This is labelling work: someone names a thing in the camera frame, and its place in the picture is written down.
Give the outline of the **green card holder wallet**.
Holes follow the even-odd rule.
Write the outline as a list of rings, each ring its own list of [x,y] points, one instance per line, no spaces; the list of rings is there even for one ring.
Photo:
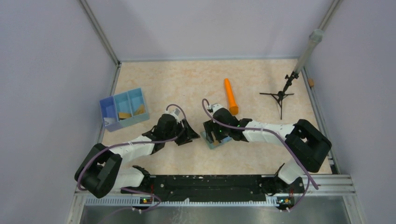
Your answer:
[[[226,144],[226,143],[228,143],[228,142],[230,142],[230,141],[233,140],[233,139],[230,138],[230,137],[226,137],[226,138],[224,138],[224,139],[221,140],[221,141],[218,141],[218,140],[215,140],[215,139],[214,139],[214,142],[213,142],[213,143],[210,143],[210,142],[206,139],[206,132],[205,132],[205,131],[201,132],[200,135],[201,135],[201,137],[203,138],[203,140],[206,142],[206,144],[207,144],[207,146],[209,147],[209,149],[212,149],[212,150],[215,149],[215,148],[217,148],[217,147],[220,147],[220,146],[222,146],[222,145],[224,145],[224,144]]]

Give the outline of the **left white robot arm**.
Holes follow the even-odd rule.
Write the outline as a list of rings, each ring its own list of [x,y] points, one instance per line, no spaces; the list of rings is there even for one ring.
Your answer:
[[[131,141],[112,146],[95,144],[75,173],[77,188],[90,192],[96,198],[103,198],[110,191],[125,187],[144,193],[150,186],[150,181],[146,178],[148,172],[135,166],[122,173],[121,166],[142,156],[155,154],[167,142],[181,146],[199,137],[187,119],[165,113],[149,131]]]

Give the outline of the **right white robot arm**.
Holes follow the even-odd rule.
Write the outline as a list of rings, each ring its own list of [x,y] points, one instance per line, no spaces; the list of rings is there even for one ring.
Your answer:
[[[332,143],[316,127],[305,119],[292,125],[261,123],[253,119],[240,119],[219,104],[204,107],[214,126],[214,138],[209,141],[230,137],[235,141],[264,142],[284,146],[291,160],[282,165],[274,179],[274,187],[279,192],[287,192],[293,182],[306,175],[315,189],[318,189],[311,173],[320,170]]]

